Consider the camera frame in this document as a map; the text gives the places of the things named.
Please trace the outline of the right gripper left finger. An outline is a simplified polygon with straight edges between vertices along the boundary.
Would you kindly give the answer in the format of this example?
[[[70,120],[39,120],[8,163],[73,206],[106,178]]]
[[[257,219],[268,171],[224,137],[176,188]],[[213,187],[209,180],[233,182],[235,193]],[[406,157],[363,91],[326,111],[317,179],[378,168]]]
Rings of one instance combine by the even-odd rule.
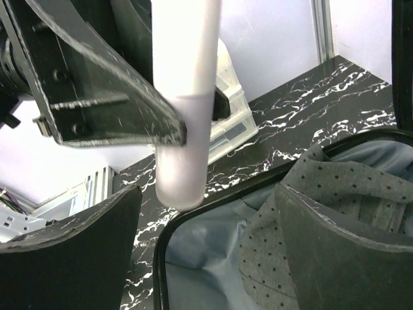
[[[1,244],[1,309],[119,309],[141,201],[129,185]]]

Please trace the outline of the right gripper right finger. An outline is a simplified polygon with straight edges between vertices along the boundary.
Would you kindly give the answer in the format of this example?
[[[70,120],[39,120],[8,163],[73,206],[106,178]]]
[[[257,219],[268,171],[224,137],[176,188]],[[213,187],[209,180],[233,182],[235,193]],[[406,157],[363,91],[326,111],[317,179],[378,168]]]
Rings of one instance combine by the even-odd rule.
[[[281,184],[274,196],[300,309],[412,309],[412,238]]]

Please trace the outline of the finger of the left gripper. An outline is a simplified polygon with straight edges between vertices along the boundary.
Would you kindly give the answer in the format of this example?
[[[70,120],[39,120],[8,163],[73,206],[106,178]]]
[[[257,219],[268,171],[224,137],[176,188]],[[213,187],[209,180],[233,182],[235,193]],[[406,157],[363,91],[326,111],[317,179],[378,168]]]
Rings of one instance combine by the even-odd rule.
[[[224,92],[218,87],[215,88],[214,93],[214,109],[213,120],[227,119],[230,116],[230,103]]]

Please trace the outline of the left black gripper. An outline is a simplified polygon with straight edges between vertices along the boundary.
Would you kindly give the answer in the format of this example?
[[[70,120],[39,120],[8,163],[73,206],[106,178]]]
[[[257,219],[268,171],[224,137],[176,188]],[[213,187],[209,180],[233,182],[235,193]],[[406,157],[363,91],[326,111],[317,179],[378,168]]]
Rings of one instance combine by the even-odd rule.
[[[1,124],[25,99],[60,145],[184,145],[186,126],[123,55],[110,1],[1,2]]]

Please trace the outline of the white drawer organizer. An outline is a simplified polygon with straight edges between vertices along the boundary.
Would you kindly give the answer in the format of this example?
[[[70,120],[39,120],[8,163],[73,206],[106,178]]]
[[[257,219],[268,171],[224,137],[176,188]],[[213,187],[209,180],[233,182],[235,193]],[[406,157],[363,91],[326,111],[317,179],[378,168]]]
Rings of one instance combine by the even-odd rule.
[[[258,132],[230,54],[221,39],[218,40],[216,74],[217,99],[228,100],[230,115],[212,123],[209,165],[235,150]]]

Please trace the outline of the grey polka dot garment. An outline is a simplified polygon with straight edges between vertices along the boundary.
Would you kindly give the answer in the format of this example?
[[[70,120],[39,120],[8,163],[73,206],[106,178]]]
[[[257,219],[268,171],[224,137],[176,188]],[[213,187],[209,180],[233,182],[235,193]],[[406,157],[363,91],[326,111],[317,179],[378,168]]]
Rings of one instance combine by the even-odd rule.
[[[311,146],[247,225],[239,270],[263,309],[411,309],[412,147]]]

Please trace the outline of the white tube bottle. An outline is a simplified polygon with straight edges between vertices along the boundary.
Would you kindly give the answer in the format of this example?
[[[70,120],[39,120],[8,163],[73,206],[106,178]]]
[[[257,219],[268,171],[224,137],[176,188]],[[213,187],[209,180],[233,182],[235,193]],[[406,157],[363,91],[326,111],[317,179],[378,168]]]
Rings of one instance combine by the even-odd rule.
[[[156,194],[180,212],[205,195],[220,15],[220,1],[152,1],[154,86],[187,130],[185,146],[156,148]]]

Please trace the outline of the pink and teal kids suitcase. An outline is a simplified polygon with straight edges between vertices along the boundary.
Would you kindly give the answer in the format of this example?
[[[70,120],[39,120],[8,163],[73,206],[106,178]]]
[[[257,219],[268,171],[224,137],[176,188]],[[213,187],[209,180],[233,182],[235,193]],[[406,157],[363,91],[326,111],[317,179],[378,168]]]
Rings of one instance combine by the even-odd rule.
[[[392,3],[397,126],[297,160],[175,217],[155,309],[412,308],[412,2]]]

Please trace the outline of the black marble pattern mat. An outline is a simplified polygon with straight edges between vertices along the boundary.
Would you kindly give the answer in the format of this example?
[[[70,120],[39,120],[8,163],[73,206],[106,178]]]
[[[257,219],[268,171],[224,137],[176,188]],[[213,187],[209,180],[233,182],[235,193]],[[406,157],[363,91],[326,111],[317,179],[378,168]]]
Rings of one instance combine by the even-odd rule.
[[[337,56],[250,102],[258,133],[208,168],[205,201],[227,198],[259,175],[292,161],[313,143],[327,146],[347,136],[395,127],[392,87]],[[155,193],[155,159],[122,170],[113,189],[138,185],[143,193],[122,309],[152,309],[153,255],[157,239],[177,212]]]

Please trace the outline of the aluminium rail frame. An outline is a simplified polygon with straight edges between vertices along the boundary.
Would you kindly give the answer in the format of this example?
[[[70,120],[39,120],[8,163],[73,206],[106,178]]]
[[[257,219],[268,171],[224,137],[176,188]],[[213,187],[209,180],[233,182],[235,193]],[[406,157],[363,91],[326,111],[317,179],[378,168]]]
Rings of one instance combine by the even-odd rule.
[[[8,189],[1,189],[1,242],[42,229],[88,209],[112,195],[116,172],[106,166],[81,183],[41,203],[34,203]]]

